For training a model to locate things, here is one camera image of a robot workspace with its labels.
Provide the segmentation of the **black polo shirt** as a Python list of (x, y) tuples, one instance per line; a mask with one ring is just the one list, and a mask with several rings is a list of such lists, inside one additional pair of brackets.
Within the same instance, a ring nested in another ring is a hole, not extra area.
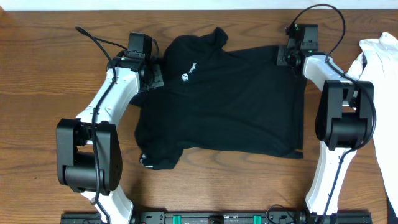
[(193, 147), (302, 158), (306, 79), (277, 64), (276, 45), (227, 52), (227, 41), (217, 27), (166, 48), (164, 84), (132, 100), (142, 166), (173, 169)]

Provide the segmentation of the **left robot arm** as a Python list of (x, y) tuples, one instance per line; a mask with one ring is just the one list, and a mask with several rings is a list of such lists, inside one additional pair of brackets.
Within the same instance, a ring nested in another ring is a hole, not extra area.
[(57, 177), (87, 198), (95, 213), (64, 213), (61, 223), (139, 223), (134, 204), (120, 185), (123, 171), (117, 128), (130, 101), (163, 85), (155, 57), (120, 52), (91, 103), (56, 127)]

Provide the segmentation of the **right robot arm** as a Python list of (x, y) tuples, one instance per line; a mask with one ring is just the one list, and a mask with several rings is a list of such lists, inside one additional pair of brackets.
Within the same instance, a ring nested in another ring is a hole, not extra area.
[(320, 157), (305, 197), (306, 223), (360, 222), (364, 215), (340, 215), (338, 199), (348, 167), (357, 150), (372, 138), (376, 109), (371, 82), (357, 81), (325, 53), (279, 46), (278, 66), (293, 68), (321, 91), (315, 119)]

